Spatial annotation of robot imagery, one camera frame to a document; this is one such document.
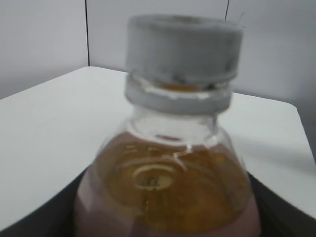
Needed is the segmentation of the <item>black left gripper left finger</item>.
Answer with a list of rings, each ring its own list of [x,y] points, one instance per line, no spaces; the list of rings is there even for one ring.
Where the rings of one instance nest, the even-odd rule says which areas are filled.
[[[74,204],[84,172],[44,205],[0,231],[2,237],[73,237]]]

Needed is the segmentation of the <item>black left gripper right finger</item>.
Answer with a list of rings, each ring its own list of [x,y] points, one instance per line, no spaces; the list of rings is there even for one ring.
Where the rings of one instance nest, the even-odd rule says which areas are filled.
[[[261,222],[262,237],[315,237],[316,220],[249,174]]]

